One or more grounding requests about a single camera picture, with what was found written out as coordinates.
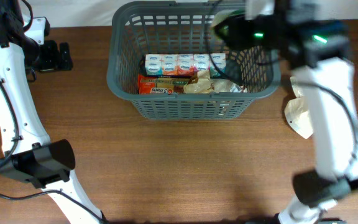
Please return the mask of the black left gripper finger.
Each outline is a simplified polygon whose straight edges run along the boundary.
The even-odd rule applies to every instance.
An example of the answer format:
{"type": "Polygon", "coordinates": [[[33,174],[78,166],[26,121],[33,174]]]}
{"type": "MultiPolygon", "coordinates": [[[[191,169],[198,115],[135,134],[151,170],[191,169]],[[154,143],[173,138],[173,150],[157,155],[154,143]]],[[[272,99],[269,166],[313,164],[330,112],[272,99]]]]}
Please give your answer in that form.
{"type": "Polygon", "coordinates": [[[45,40],[40,46],[40,72],[50,72],[58,69],[60,53],[54,40],[45,40]]]}
{"type": "Polygon", "coordinates": [[[60,70],[72,70],[73,61],[70,55],[70,46],[67,42],[60,43],[60,70]]]}

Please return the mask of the orange noodle packet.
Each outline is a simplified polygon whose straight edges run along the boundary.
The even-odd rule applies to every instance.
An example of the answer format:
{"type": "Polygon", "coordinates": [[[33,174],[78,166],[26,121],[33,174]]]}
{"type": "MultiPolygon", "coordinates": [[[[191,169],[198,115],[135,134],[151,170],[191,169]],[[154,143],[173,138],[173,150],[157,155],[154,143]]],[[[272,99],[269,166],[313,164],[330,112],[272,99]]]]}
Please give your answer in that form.
{"type": "Polygon", "coordinates": [[[181,94],[184,92],[183,87],[189,82],[186,78],[172,77],[146,77],[138,74],[137,85],[140,95],[149,94],[181,94]]]}

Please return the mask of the brown white snack bag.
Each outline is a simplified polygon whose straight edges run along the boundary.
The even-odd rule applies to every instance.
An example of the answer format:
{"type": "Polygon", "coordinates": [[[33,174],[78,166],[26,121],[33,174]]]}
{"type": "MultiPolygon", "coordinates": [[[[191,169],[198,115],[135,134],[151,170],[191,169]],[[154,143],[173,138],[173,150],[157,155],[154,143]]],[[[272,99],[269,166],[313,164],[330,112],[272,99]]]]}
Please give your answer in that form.
{"type": "Polygon", "coordinates": [[[183,87],[185,94],[247,93],[247,88],[227,79],[212,79],[209,70],[200,70],[183,87]]]}

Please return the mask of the white tissue pack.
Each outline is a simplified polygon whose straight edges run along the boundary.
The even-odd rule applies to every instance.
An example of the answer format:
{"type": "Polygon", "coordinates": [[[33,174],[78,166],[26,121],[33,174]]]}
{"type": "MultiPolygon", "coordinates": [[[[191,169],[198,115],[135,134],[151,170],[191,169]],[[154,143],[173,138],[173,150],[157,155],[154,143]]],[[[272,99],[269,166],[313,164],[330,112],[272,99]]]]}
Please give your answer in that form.
{"type": "Polygon", "coordinates": [[[149,76],[190,77],[202,70],[209,70],[211,77],[220,77],[226,69],[226,54],[147,54],[144,69],[149,76]]]}

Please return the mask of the green lid seasoning jar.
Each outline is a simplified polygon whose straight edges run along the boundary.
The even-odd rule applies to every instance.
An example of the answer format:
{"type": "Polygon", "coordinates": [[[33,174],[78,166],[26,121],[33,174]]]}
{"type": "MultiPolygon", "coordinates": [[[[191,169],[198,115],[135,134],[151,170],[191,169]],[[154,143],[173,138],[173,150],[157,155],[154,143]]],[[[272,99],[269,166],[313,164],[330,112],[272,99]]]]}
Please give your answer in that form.
{"type": "Polygon", "coordinates": [[[211,24],[211,30],[214,35],[221,40],[239,37],[242,24],[245,20],[246,12],[244,9],[225,9],[215,14],[211,24]]]}

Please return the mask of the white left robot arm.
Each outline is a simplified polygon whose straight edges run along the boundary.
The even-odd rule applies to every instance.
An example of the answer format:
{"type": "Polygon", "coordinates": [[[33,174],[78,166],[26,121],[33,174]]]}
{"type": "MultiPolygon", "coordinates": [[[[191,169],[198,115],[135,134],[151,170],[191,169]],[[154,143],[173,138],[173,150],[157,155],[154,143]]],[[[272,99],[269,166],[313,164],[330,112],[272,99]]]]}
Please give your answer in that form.
{"type": "Polygon", "coordinates": [[[71,223],[106,223],[78,181],[72,146],[51,142],[29,90],[39,72],[72,69],[69,45],[48,40],[48,20],[24,16],[21,4],[0,1],[0,175],[51,196],[71,223]]]}

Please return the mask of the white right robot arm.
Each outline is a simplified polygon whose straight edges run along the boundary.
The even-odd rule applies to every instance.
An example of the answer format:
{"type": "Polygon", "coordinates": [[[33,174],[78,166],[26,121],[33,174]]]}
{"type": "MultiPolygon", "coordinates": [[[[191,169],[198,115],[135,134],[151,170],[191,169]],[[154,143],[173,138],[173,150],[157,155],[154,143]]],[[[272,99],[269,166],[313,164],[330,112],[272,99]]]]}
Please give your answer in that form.
{"type": "Polygon", "coordinates": [[[358,191],[358,117],[354,64],[345,23],[316,17],[313,1],[246,2],[214,13],[211,28],[231,50],[277,50],[302,87],[311,116],[315,167],[295,174],[288,206],[261,223],[322,223],[358,191]]]}

